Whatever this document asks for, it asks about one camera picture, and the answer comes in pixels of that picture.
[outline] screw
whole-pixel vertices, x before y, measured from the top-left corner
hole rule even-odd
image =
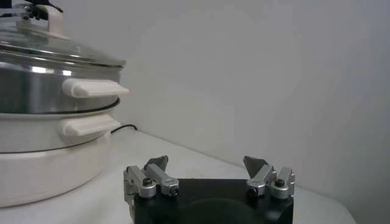
[[[150,178],[145,178],[143,181],[142,181],[142,185],[143,186],[150,186],[152,185],[153,181],[150,179]]]
[[[285,181],[282,179],[277,179],[277,181],[275,181],[275,186],[277,187],[283,187],[284,185],[285,185]]]
[[[251,198],[257,197],[257,190],[256,189],[250,188],[247,193],[248,193],[248,196]]]
[[[30,8],[30,7],[27,7],[27,6],[26,6],[24,9],[25,9],[25,11],[28,12],[28,13],[31,12],[31,8]]]
[[[179,190],[177,188],[172,188],[169,193],[171,193],[172,197],[179,196]]]

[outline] lid handle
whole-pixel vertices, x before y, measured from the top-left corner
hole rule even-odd
[[[64,35],[63,31],[63,15],[62,13],[49,5],[36,5],[37,8],[48,14],[48,26],[41,27],[33,25],[31,20],[24,20],[17,22],[16,26],[19,29],[31,30],[37,33],[43,33],[52,37],[68,40],[69,38]]]

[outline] white countertop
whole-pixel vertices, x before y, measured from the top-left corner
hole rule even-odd
[[[124,129],[112,137],[112,157],[102,173],[83,186],[47,200],[0,209],[0,223],[132,223],[123,199],[123,170],[143,166],[149,158],[168,155],[167,173],[177,178],[246,179],[245,169],[202,155],[185,147]],[[296,224],[356,224],[337,201],[297,187]]]

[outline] silver metal bracket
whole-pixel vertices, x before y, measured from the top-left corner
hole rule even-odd
[[[156,183],[145,176],[138,166],[129,166],[124,172],[125,195],[138,194],[142,198],[156,195]]]
[[[161,193],[170,197],[179,195],[179,180],[168,176],[156,164],[149,164],[143,171],[147,177],[154,180],[161,187]]]
[[[276,172],[270,165],[263,165],[260,171],[251,179],[246,181],[247,192],[250,197],[264,195],[266,185],[276,178]]]
[[[295,174],[290,168],[283,167],[277,175],[265,160],[248,156],[244,157],[244,164],[252,177],[246,181],[248,196],[260,197],[267,187],[274,198],[287,199],[294,196]]]
[[[161,160],[165,168],[168,157],[156,158]],[[134,197],[152,198],[157,193],[157,185],[160,185],[161,193],[170,197],[179,195],[179,180],[168,176],[156,164],[146,164],[141,170],[138,166],[129,166],[123,172],[124,200],[129,204],[130,215],[135,220]]]
[[[283,167],[278,177],[271,183],[271,195],[274,198],[287,199],[294,196],[295,174],[290,168]]]

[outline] white plastic handle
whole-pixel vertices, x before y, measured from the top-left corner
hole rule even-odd
[[[38,33],[44,33],[53,37],[66,39],[69,38],[64,35],[63,31],[63,16],[56,8],[48,5],[36,5],[38,8],[48,13],[48,26],[41,27],[31,24],[31,20],[17,22],[18,28],[27,29]]]
[[[67,79],[63,92],[75,98],[94,98],[129,93],[129,90],[112,80]]]
[[[64,136],[85,136],[102,131],[109,131],[121,125],[110,115],[96,115],[66,119],[60,124],[60,133]]]

